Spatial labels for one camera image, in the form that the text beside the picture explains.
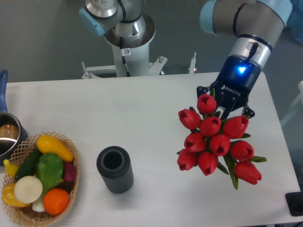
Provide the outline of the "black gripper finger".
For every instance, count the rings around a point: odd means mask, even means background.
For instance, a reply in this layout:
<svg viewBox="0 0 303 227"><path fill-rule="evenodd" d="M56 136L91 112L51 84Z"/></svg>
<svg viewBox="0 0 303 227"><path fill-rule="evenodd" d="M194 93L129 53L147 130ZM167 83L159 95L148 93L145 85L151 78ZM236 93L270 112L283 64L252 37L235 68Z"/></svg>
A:
<svg viewBox="0 0 303 227"><path fill-rule="evenodd" d="M197 94L197 97L200 97L201 95L203 94L208 94L210 95L210 87L209 86L198 86L196 88L196 94Z"/></svg>
<svg viewBox="0 0 303 227"><path fill-rule="evenodd" d="M251 119L255 116L255 112L249 106L245 106L242 109L241 115L245 116L247 119Z"/></svg>

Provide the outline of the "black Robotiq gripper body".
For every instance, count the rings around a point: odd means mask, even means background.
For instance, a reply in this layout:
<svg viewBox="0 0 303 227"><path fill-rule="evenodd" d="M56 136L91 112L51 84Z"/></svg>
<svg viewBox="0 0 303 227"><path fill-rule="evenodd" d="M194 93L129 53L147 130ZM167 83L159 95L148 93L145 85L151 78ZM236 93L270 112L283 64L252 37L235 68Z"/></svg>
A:
<svg viewBox="0 0 303 227"><path fill-rule="evenodd" d="M223 108L222 118L230 112L246 108L249 94L261 73L259 66L238 56L229 56L216 80L210 85L215 91L217 107Z"/></svg>

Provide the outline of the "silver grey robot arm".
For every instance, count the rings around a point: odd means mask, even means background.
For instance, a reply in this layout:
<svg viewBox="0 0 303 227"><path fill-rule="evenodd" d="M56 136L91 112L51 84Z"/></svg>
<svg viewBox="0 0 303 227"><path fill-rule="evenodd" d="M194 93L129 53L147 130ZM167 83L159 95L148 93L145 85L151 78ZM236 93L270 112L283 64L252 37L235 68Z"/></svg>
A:
<svg viewBox="0 0 303 227"><path fill-rule="evenodd" d="M198 87L197 95L212 92L221 119L248 106L249 94L266 64L292 11L288 0L210 0L201 9L201 28L237 40L217 79ZM142 12L139 0L88 0L79 10L85 27L111 44L118 77L147 76L149 44L155 35L153 20Z"/></svg>

